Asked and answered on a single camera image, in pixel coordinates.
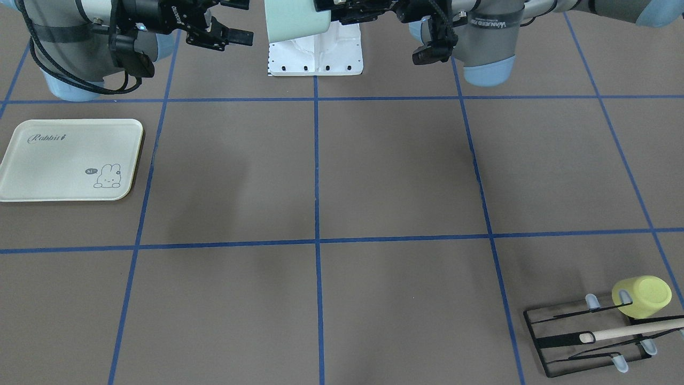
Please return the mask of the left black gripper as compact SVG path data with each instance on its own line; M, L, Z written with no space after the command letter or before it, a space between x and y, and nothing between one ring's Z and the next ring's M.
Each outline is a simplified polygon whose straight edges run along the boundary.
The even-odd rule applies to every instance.
M436 13L430 1L315 1L317 12L329 12L331 22L342 25L377 20L391 11L399 22L415 22Z

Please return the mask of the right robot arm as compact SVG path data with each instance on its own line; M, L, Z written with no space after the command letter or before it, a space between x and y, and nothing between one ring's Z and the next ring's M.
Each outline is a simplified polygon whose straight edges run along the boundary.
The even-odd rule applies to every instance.
M29 51L49 90L67 102L135 91L172 52L172 34L186 43L224 51L251 46L253 32L227 28L217 5L248 10L248 1L4 1L29 32Z

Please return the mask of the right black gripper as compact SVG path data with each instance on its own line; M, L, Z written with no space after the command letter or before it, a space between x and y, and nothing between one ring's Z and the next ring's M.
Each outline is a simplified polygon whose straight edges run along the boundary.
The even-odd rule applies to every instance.
M249 10L250 0L210 0L206 5ZM215 17L207 24L206 12L203 1L121 1L120 29L128 32L139 24L157 34L181 29L186 31L186 44L222 52L230 44L253 46L253 32L226 27Z

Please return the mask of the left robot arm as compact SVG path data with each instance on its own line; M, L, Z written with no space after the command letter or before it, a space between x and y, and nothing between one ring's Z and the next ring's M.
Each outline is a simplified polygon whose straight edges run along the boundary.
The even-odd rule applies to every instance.
M642 27L660 28L682 16L682 1L314 1L318 12L344 25L362 24L393 12L421 42L415 65L463 64L474 86L504 83L516 59L521 28L552 13L579 11Z

